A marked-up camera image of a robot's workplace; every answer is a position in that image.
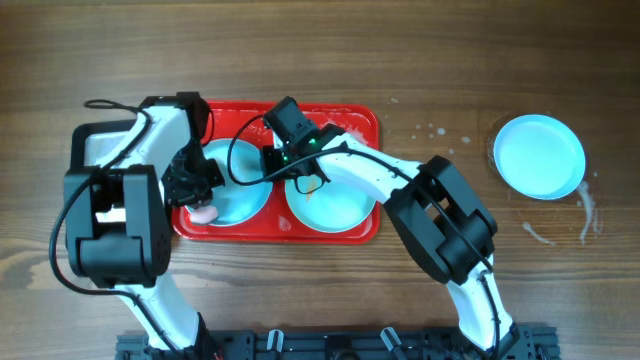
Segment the red tray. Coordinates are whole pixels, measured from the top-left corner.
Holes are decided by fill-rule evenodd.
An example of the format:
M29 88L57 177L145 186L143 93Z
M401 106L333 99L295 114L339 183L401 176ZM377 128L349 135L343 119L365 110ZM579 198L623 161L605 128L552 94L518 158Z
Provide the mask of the red tray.
M203 143L212 139L231 138L251 117L267 112L275 103L245 101L209 101L215 124L208 124ZM374 149L380 148L378 118L361 105L300 104L307 118L322 127L336 124ZM260 121L249 126L240 139L260 148L273 144L271 130ZM284 194L284 183L274 184L265 206L251 219L229 227L195 225L185 208L173 211L173 228L178 234L196 241L289 242L314 244L363 244L376 234L380 226L380 204L355 228L336 234L322 233L302 224L293 215Z

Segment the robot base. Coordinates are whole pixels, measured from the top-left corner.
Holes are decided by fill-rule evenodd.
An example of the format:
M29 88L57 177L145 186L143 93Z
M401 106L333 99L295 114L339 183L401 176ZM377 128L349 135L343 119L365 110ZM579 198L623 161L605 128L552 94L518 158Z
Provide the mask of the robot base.
M388 360L394 359L379 332L284 333L282 352L267 350L268 334L211 331L225 360ZM519 324L503 360L560 360L556 328ZM455 327L398 332L407 360L476 360L486 358ZM150 348L148 337L118 336L116 360L174 360L169 351Z

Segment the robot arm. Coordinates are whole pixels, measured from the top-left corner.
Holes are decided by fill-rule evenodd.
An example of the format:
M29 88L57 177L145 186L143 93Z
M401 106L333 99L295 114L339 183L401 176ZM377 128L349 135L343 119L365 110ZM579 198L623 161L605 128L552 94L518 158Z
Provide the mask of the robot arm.
M274 160L282 157L278 152L295 161L321 151L341 149L319 156L314 163L294 167L286 177L316 174L325 181L349 184L383 204L412 258L427 274L446 284L458 310L462 333L479 349L490 352L496 340L494 312L497 311L498 339L507 336L513 321L502 305L494 276L485 266L487 262L480 261L458 236L459 232L463 233L491 263L492 236L497 225L449 161L438 156L427 164L400 160L363 145L332 125L318 129L291 98L285 98L267 113L265 122L283 143L275 152L271 149L263 152L265 157L271 157L266 159L267 169L271 165L273 172L278 165L286 165ZM398 176L381 162L412 181ZM416 191L416 186L421 186L435 201L447 199L449 206L445 211L450 222L444 221L443 215L436 219L427 215L426 209L431 203ZM491 300L495 302L496 311Z
M171 229L164 209L207 206L211 189L224 184L217 164L204 158L200 145L210 109L197 93L150 97L140 107L151 124L139 114L119 144L103 156L92 154L101 149L91 148L90 140L121 130L112 128L117 124L88 124L74 133L71 169L65 175L67 198L94 172L95 167L84 165L104 166L148 127L127 156L99 176L71 207L66 219L69 262L77 276L89 277L98 288L138 298L136 305L121 296L147 330L152 347L169 350L169 341L177 350L196 354L193 358L209 359L213 345L202 318L167 271ZM74 163L78 153L97 161ZM165 340L150 320L163 330Z

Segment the light blue bowl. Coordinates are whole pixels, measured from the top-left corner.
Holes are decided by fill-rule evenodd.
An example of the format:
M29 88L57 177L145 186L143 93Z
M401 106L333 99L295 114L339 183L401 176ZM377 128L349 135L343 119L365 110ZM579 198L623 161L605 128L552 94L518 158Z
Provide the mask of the light blue bowl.
M214 140L202 149L205 158L217 161L225 181L224 186L213 189L211 205L218 209L219 214L217 219L209 223L213 226L233 226L251 219L267 203L273 189L271 182L240 186L229 178L227 154L230 143L230 139ZM260 157L258 148L246 141L236 141L231 154L233 175L240 181L263 177Z
M545 115L524 115L498 133L493 156L502 178L516 191L540 200L573 192L586 169L584 149L565 124Z
M316 175L298 178L302 192L311 191L322 184ZM373 210L376 201L358 189L332 181L311 194L301 194L293 180L285 183L287 203L293 214L306 226L324 233L350 230L363 222Z

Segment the wood grain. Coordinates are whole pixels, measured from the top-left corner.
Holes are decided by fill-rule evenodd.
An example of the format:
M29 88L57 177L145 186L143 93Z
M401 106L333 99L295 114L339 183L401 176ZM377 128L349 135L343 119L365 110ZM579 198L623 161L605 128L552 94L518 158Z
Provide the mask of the wood grain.
M122 115L82 102L177 90L369 106L386 152L448 156L497 218L514 319L557 326L565 359L638 358L637 2L42 3L0 5L0 358L111 359L117 334L141 330L119 300L63 290L46 247L71 132ZM576 195L532 201L491 167L495 131L524 113L551 114L582 141L604 224L586 246ZM446 134L431 139L435 128ZM214 329L457 323L386 218L358 247L175 242L171 268Z

